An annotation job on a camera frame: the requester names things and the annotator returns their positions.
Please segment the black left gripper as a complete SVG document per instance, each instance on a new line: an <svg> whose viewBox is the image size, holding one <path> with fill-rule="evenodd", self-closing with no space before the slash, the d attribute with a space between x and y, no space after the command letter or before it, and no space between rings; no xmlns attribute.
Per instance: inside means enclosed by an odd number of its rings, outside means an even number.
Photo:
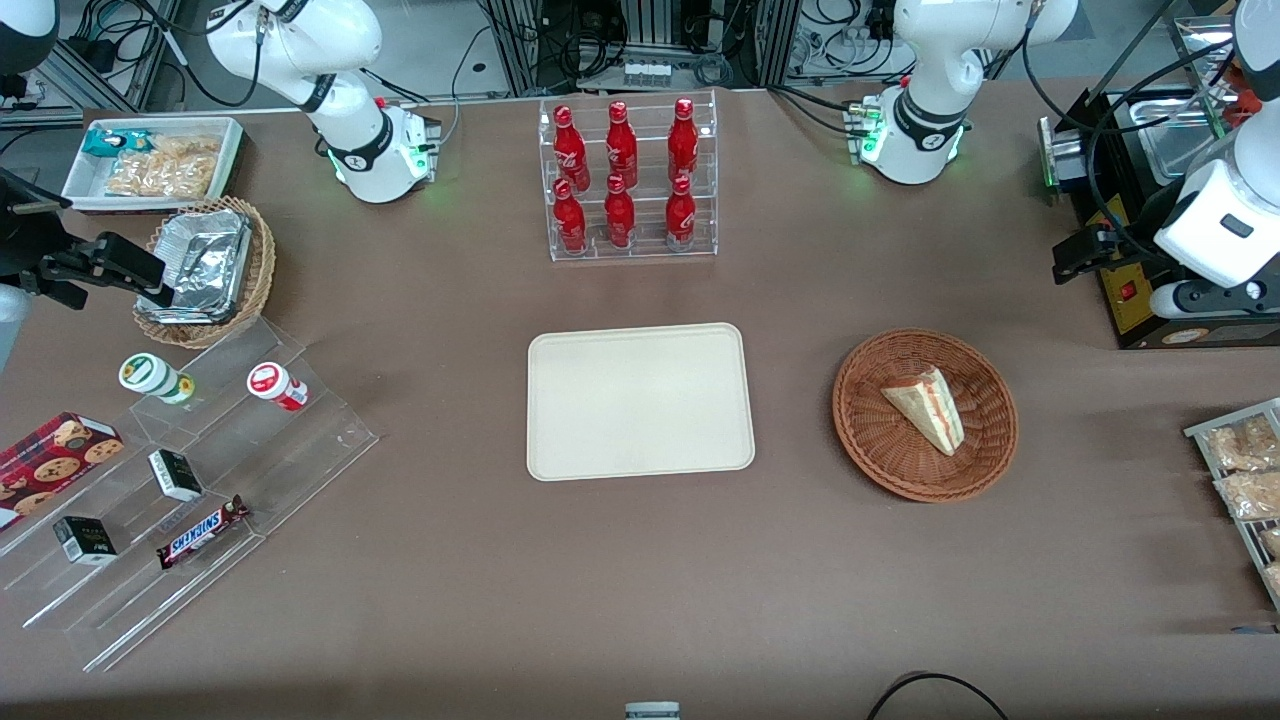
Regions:
<svg viewBox="0 0 1280 720"><path fill-rule="evenodd" d="M1124 228L1097 225L1094 232L1076 232L1052 247L1053 283L1057 286L1101 269L1116 270L1135 263L1167 268L1167 255L1151 240L1135 238Z"/></svg>

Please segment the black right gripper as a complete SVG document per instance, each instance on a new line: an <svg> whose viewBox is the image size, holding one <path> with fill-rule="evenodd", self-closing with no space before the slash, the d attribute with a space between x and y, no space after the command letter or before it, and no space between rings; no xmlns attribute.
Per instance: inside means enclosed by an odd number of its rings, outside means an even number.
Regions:
<svg viewBox="0 0 1280 720"><path fill-rule="evenodd" d="M84 287L100 286L101 279L137 295L166 297L165 261L118 233L97 236L96 265L76 250L46 254L15 273L15 287L70 310L83 310L88 301Z"/></svg>

